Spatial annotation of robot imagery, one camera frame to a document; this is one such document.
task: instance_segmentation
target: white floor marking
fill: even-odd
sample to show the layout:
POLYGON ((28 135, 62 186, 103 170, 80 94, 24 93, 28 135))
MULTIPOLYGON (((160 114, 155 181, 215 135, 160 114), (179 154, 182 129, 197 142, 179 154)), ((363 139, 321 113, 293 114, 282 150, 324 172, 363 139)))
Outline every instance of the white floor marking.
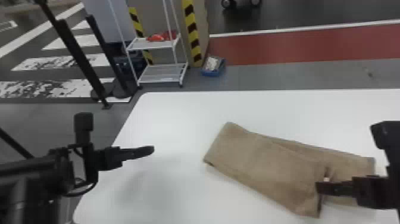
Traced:
MULTIPOLYGON (((96 36, 94 34, 75 36, 75 39, 76 41, 78 41, 78 44, 81 47, 99 45, 99 42, 97 41, 96 36)), ((64 48, 66 48, 64 42, 61 40, 61 38, 57 38, 56 40, 45 46, 42 50, 46 51, 46 50, 64 49, 64 48)))
MULTIPOLYGON (((102 83, 113 82, 114 78, 102 78, 102 83)), ((65 81, 1 81, 0 98, 90 98, 92 87, 87 79, 70 79, 65 81)), ((108 102, 129 102, 126 99, 107 98, 108 102)))
POLYGON ((78 23, 76 26, 72 28, 72 30, 82 30, 82 29, 90 29, 89 23, 86 20, 78 23))
POLYGON ((13 20, 11 20, 11 21, 0 23, 0 26, 5 26, 5 28, 0 29, 0 32, 3 32, 3 31, 18 27, 18 24, 16 22, 14 22, 13 20))
MULTIPOLYGON (((58 16, 56 16, 56 18, 57 19, 68 18, 71 15, 73 15, 73 14, 77 13, 78 11, 80 11, 81 9, 83 9, 83 7, 84 7, 83 4, 79 3, 75 6, 73 6, 72 8, 64 11, 63 13, 59 14, 58 16)), ((9 54, 10 52, 14 51, 15 49, 21 47, 25 43, 28 43, 30 40, 32 40, 33 38, 36 38, 40 34, 44 33, 48 29, 50 29, 51 27, 52 26, 49 21, 44 22, 41 25, 35 27, 33 30, 25 33, 24 35, 20 36, 19 38, 2 46, 0 48, 0 58, 4 57, 5 55, 9 54)))
POLYGON ((218 34, 210 34, 210 38, 226 38, 228 36, 249 36, 249 35, 259 35, 266 33, 289 33, 289 32, 301 32, 301 31, 311 31, 311 30, 343 29, 350 27, 381 26, 381 25, 393 25, 393 24, 400 24, 400 19, 379 20, 379 21, 371 21, 363 23, 340 23, 340 24, 319 25, 319 26, 303 26, 296 28, 284 28, 284 29, 274 29, 274 30, 254 30, 247 32, 236 32, 236 33, 218 33, 218 34))
MULTIPOLYGON (((86 58, 93 67, 110 66, 105 54, 87 54, 86 58)), ((66 69, 76 66, 72 56, 58 56, 46 58, 28 58, 15 66, 11 71, 29 71, 40 69, 66 69)))

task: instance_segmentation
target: black pole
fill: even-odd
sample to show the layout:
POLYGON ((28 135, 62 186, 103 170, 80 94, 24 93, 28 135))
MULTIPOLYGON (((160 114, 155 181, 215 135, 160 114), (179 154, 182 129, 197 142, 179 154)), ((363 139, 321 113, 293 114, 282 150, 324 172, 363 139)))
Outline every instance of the black pole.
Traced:
POLYGON ((93 33, 95 34, 97 41, 100 44, 100 47, 103 49, 103 52, 104 52, 105 56, 107 57, 107 60, 110 63, 111 68, 114 71, 115 77, 117 78, 118 82, 120 83, 122 90, 125 91, 127 97, 132 95, 132 93, 130 92, 130 89, 126 85, 125 80, 121 76, 120 70, 117 68, 114 57, 111 55, 109 46, 107 45, 107 43, 104 40, 103 35, 101 34, 101 31, 99 29, 99 26, 97 25, 95 17, 93 15, 88 15, 88 16, 86 16, 86 21, 87 21, 87 23, 89 23, 90 27, 92 28, 93 33))
POLYGON ((28 152, 22 145, 20 145, 16 140, 9 136, 6 131, 0 128, 0 138, 3 139, 9 146, 15 149, 24 158, 34 158, 34 156, 28 152))
POLYGON ((97 97, 103 103, 104 109, 111 108, 111 104, 109 104, 105 99, 106 97, 108 97, 108 93, 103 87, 103 84, 100 82, 98 76, 96 75, 96 72, 89 63, 88 59, 86 58, 85 53, 83 53, 81 47, 76 41, 74 35, 72 34, 72 31, 68 27, 67 22, 65 20, 56 20, 46 1, 37 0, 36 3, 40 5, 42 11, 45 13, 50 23, 53 25, 55 31, 60 36, 67 49, 70 51, 72 57, 75 59, 81 71, 86 76, 89 83, 92 85, 93 90, 97 94, 97 97))

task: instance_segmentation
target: white table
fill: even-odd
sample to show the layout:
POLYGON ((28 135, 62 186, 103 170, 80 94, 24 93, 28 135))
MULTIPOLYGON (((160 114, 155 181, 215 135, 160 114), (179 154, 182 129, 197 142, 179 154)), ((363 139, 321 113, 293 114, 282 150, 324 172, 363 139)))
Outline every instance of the white table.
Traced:
POLYGON ((369 127, 400 120, 400 90, 151 93, 142 96, 114 145, 155 145, 153 155, 103 172, 80 201, 80 224, 396 223, 394 210, 324 205, 301 217, 202 162, 225 122, 307 144, 375 157, 369 127))

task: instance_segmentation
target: folded towel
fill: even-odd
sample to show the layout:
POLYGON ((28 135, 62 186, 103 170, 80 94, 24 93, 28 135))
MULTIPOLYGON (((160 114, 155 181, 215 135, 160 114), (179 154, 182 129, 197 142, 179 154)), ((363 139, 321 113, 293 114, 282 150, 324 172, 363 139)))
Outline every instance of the folded towel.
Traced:
MULTIPOLYGON (((319 217, 320 213, 316 182, 324 177, 347 181, 374 170, 373 158, 252 133, 234 123, 225 124, 204 162, 295 214, 311 217, 319 217)), ((352 198, 326 200, 355 205, 352 198)))

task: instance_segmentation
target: wheel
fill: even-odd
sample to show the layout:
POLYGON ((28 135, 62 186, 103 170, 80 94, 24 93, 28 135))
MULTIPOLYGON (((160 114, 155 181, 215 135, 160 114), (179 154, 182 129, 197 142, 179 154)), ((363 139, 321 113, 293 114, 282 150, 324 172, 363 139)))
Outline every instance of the wheel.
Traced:
POLYGON ((259 6, 260 3, 261 3, 261 0, 250 0, 250 4, 255 7, 259 6))
POLYGON ((221 5, 224 8, 234 8, 234 7, 236 7, 236 1, 235 0, 221 0, 221 5))

